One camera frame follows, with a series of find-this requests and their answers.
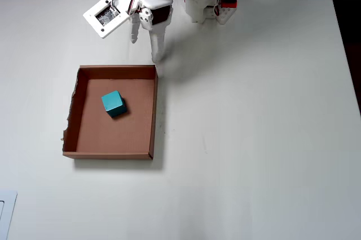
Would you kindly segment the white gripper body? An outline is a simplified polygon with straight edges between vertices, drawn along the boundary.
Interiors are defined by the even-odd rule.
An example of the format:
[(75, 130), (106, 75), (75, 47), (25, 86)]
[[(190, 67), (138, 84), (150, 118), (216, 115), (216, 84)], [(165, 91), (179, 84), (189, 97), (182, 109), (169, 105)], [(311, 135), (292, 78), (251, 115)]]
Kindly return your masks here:
[(165, 33), (171, 22), (173, 0), (144, 0), (138, 3), (138, 28), (152, 33)]

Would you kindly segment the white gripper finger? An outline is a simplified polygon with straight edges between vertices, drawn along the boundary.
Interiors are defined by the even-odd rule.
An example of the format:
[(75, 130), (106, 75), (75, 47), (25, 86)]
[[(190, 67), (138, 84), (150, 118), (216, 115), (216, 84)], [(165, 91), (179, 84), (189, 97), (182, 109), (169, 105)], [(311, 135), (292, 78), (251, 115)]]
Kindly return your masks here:
[(139, 21), (133, 22), (131, 24), (131, 35), (130, 35), (131, 43), (135, 43), (138, 40), (139, 27), (140, 27)]
[(154, 63), (158, 63), (164, 53), (164, 39), (165, 32), (149, 31), (149, 37), (151, 41), (151, 58)]

